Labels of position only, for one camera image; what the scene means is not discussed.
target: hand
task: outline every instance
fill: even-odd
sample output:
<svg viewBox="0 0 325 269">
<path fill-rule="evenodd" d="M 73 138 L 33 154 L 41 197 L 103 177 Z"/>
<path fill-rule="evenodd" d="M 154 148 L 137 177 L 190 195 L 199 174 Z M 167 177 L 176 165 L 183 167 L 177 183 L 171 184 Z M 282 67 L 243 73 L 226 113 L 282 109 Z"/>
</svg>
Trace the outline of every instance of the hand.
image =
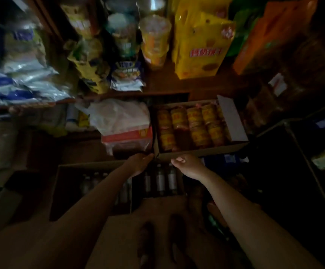
<svg viewBox="0 0 325 269">
<path fill-rule="evenodd" d="M 147 165 L 152 161 L 153 158 L 154 154 L 150 154 L 148 156 L 141 153 L 135 154 L 129 157 L 123 166 L 131 171 L 131 177 L 137 176 L 146 169 Z"/>
<path fill-rule="evenodd" d="M 184 175 L 199 180 L 206 176 L 209 171 L 201 160 L 191 154 L 184 154 L 177 159 L 172 159 L 171 163 L 178 168 Z"/>
</svg>

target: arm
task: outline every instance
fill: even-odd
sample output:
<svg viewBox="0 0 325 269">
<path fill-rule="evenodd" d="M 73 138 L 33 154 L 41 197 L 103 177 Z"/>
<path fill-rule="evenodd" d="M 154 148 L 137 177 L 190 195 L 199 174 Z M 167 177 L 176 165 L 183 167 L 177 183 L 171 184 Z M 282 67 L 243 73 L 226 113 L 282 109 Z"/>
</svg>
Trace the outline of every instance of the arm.
<svg viewBox="0 0 325 269">
<path fill-rule="evenodd" d="M 207 188 L 256 269 L 324 268 L 294 237 L 207 169 L 200 159 L 187 154 L 171 162 Z"/>
<path fill-rule="evenodd" d="M 143 172 L 154 155 L 135 154 L 80 199 L 22 257 L 21 268 L 84 268 L 124 182 Z"/>
</svg>

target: leg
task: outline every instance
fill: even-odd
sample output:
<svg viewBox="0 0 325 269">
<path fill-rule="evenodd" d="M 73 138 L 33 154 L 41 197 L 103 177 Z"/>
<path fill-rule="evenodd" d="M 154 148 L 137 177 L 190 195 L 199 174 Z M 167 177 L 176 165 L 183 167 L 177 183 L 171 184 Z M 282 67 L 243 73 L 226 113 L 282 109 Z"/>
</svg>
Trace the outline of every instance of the leg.
<svg viewBox="0 0 325 269">
<path fill-rule="evenodd" d="M 146 222 L 139 231 L 138 258 L 140 269 L 153 269 L 155 262 L 154 226 Z"/>
<path fill-rule="evenodd" d="M 197 269 L 195 263 L 186 254 L 186 224 L 177 214 L 169 221 L 169 247 L 172 260 L 181 269 Z"/>
</svg>

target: white bag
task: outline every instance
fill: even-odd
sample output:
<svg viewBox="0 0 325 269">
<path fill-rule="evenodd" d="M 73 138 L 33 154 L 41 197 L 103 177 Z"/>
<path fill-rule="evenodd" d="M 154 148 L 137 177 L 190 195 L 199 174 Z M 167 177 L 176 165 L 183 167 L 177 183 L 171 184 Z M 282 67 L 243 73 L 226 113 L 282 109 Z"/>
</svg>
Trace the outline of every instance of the white bag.
<svg viewBox="0 0 325 269">
<path fill-rule="evenodd" d="M 88 108 L 78 103 L 75 106 L 89 115 L 90 125 L 103 136 L 146 129 L 150 125 L 149 110 L 143 102 L 105 99 L 91 103 Z"/>
</svg>

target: forearm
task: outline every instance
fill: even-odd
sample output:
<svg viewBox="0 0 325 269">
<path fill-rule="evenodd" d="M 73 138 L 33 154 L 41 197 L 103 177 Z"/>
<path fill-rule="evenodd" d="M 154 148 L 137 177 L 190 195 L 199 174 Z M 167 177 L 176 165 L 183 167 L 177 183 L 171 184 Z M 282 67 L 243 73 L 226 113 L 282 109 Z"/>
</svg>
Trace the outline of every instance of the forearm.
<svg viewBox="0 0 325 269">
<path fill-rule="evenodd" d="M 215 173 L 201 182 L 256 269 L 323 268 L 286 230 Z"/>
<path fill-rule="evenodd" d="M 110 214 L 124 182 L 132 171 L 121 166 L 80 199 L 32 249 L 26 268 L 83 268 Z"/>
</svg>

